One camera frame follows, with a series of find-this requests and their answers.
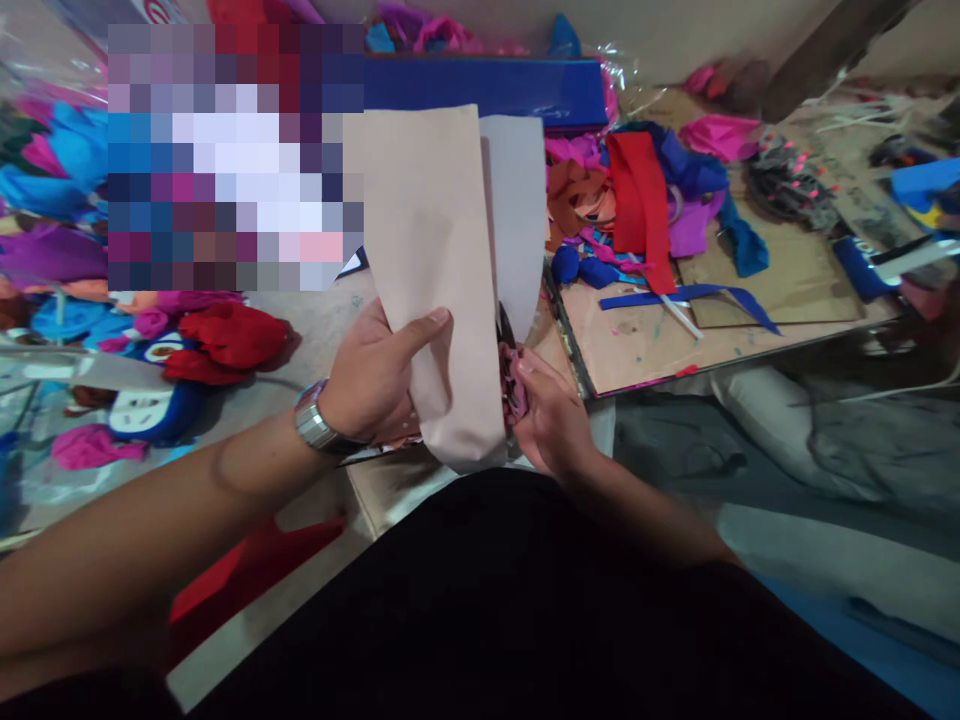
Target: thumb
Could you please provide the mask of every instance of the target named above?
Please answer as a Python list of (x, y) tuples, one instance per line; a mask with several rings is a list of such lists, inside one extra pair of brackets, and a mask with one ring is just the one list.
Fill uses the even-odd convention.
[(439, 307), (429, 315), (404, 325), (393, 334), (390, 341), (403, 359), (409, 362), (427, 343), (435, 340), (449, 322), (450, 311)]
[(523, 386), (541, 403), (563, 392), (552, 377), (537, 370), (529, 360), (520, 358), (517, 370)]

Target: wristwatch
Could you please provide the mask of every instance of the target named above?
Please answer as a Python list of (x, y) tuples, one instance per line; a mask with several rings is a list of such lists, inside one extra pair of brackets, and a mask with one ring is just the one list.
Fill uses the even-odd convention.
[(300, 399), (297, 400), (293, 419), (297, 426), (297, 434), (314, 450), (337, 457), (347, 457), (368, 447), (370, 441), (348, 438), (323, 421), (320, 410), (317, 408), (317, 397), (328, 379), (321, 380), (303, 391)]

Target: left hand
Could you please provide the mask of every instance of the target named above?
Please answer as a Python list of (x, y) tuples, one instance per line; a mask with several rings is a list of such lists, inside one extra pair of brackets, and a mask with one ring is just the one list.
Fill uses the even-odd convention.
[(394, 440), (418, 432), (410, 401), (410, 360), (450, 324), (437, 308), (390, 330), (380, 298), (370, 302), (347, 331), (317, 407), (327, 425), (356, 440)]

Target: white fabric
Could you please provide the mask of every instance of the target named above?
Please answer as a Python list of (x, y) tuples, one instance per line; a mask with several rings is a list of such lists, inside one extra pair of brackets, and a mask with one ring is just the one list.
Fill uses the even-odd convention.
[(457, 472), (506, 460), (477, 107), (373, 110), (364, 124), (364, 246), (390, 327), (438, 306), (452, 331), (413, 359), (424, 442)]

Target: forearm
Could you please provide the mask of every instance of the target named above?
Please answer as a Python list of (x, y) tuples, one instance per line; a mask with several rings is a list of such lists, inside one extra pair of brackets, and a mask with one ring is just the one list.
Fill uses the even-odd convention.
[(172, 598), (335, 463), (303, 443), (288, 411), (87, 505), (0, 563), (0, 659)]
[(696, 513), (599, 453), (560, 483), (594, 520), (664, 564), (739, 562)]

